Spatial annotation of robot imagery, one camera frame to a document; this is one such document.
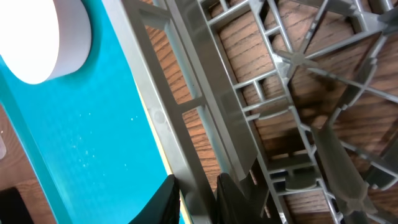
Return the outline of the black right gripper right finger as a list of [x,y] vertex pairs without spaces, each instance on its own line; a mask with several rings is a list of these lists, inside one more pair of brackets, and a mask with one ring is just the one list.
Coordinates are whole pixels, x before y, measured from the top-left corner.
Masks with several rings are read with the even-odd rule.
[[257,214],[249,200],[227,173],[217,177],[217,214],[219,224],[275,224]]

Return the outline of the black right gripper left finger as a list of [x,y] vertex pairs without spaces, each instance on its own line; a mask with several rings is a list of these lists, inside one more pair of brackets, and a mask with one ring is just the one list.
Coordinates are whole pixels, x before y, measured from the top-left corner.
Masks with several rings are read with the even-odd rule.
[[179,224],[179,220],[180,187],[171,174],[129,224]]

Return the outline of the grey dishwasher rack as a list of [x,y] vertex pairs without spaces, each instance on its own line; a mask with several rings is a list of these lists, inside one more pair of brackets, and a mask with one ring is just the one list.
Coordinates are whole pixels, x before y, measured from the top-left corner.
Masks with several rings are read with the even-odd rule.
[[397,2],[107,0],[187,223],[397,222]]

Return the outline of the pink saucer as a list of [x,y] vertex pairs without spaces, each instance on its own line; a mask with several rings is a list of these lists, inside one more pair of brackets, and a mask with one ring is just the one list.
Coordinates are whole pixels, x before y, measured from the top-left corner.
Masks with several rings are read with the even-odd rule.
[[81,0],[1,0],[1,58],[31,85],[80,69],[91,48]]

